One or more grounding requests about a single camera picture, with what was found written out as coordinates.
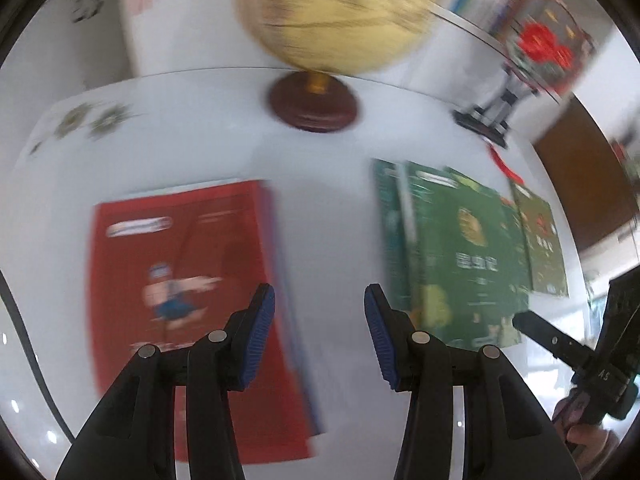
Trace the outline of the person's right hand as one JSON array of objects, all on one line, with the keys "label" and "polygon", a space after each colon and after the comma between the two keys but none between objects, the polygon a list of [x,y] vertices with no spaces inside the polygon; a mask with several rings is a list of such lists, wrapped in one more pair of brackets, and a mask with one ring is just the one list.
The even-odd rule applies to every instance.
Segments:
[{"label": "person's right hand", "polygon": [[576,446],[572,456],[582,478],[593,479],[620,445],[620,439],[600,424],[580,422],[585,406],[586,397],[573,389],[555,405],[552,424],[565,443]]}]

